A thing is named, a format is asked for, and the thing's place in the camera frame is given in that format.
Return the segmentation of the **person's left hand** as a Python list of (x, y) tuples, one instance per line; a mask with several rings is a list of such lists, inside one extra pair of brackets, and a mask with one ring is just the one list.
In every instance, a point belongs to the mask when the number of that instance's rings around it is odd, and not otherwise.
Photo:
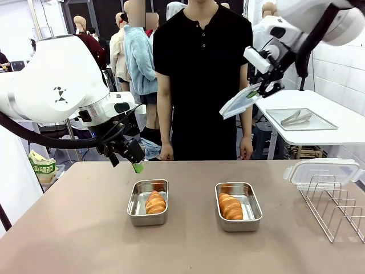
[(253, 153), (252, 140), (249, 136), (244, 136), (240, 141), (240, 159), (250, 160)]

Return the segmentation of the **person's right hand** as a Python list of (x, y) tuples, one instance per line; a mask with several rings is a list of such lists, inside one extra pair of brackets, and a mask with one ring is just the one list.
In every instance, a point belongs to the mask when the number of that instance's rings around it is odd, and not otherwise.
[(174, 160), (173, 147), (169, 142), (162, 144), (160, 157), (162, 161)]

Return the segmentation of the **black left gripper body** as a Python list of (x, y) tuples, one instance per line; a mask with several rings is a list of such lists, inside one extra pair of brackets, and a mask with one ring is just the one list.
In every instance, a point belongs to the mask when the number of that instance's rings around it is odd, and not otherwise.
[(139, 134), (134, 111), (119, 114), (96, 126), (96, 138), (99, 139), (96, 150), (108, 156), (107, 146), (112, 146), (115, 154), (122, 156), (123, 141), (134, 139)]

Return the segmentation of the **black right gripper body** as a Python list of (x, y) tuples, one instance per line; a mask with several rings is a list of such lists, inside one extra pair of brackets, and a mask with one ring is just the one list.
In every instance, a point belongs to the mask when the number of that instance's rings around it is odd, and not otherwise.
[(274, 57), (255, 59), (253, 63), (248, 63), (248, 81), (250, 84), (256, 84), (267, 78), (267, 82), (281, 80), (285, 71), (290, 66), (290, 57), (274, 59)]

